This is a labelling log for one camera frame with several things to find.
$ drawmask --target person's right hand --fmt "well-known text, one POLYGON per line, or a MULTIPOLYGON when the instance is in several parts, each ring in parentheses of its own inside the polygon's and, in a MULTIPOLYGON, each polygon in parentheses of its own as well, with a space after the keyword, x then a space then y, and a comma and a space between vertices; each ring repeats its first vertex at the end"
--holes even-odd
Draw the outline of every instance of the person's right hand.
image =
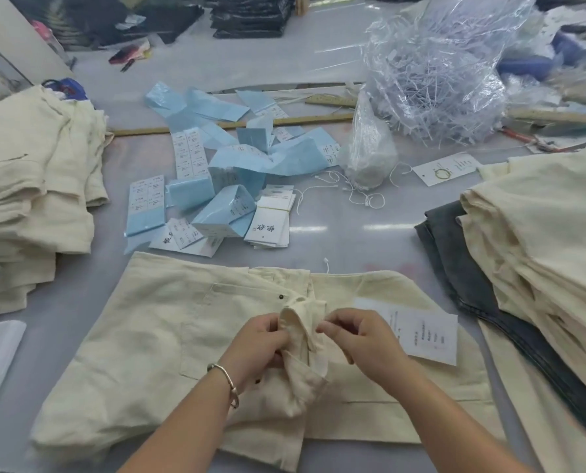
POLYGON ((334 341, 350 364, 386 389, 387 383, 409 362, 390 326, 375 310, 340 308, 322 320, 316 332, 334 341))

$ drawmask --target stack of clothes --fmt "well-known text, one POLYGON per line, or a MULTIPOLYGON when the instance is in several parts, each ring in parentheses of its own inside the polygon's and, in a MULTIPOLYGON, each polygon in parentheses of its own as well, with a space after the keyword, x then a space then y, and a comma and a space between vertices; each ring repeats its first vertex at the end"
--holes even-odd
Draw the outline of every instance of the stack of clothes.
POLYGON ((55 255, 87 254, 108 202, 102 183, 106 118, 90 101, 41 86, 0 101, 0 313, 55 276, 55 255))
POLYGON ((586 149, 480 173, 418 236, 447 294, 480 320, 545 472, 586 471, 586 149))
POLYGON ((279 38, 296 0, 205 0, 214 38, 279 38))

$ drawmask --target hand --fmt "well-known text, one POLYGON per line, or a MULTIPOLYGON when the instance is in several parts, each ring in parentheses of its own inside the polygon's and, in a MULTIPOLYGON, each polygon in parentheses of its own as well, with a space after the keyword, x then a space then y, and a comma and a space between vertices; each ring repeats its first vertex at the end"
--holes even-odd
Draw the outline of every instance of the hand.
POLYGON ((282 367, 278 350, 288 343, 289 333, 278 330, 278 314, 258 315, 242 326, 218 364, 227 370, 242 393, 247 382, 259 377, 266 367, 282 367))
POLYGON ((409 357, 396 335, 375 310, 340 308, 328 314, 315 330, 328 335, 350 364, 355 363, 385 390, 389 379, 409 365, 409 357))

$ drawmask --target white plastic bag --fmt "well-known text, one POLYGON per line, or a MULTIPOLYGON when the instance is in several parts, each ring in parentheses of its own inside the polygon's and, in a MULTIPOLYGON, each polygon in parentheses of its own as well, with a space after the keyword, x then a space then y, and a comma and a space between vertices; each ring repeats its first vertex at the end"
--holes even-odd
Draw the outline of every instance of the white plastic bag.
POLYGON ((350 140, 338 154, 339 165, 356 189, 380 186, 398 163, 398 152, 390 128, 374 116, 365 88, 359 92, 350 140))

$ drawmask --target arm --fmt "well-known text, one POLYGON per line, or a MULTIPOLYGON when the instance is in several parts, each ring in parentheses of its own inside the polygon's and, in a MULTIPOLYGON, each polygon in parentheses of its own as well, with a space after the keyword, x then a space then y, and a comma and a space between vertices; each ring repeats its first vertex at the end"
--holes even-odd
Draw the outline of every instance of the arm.
MULTIPOLYGON (((277 328, 277 314, 251 318, 218 361, 239 392, 267 366, 281 365, 277 351, 289 342, 289 334, 277 328)), ((225 374, 213 368, 118 473, 206 471, 220 445, 230 405, 225 374)))
POLYGON ((421 372, 375 311, 335 310, 317 332, 400 402, 440 473, 531 473, 421 372))

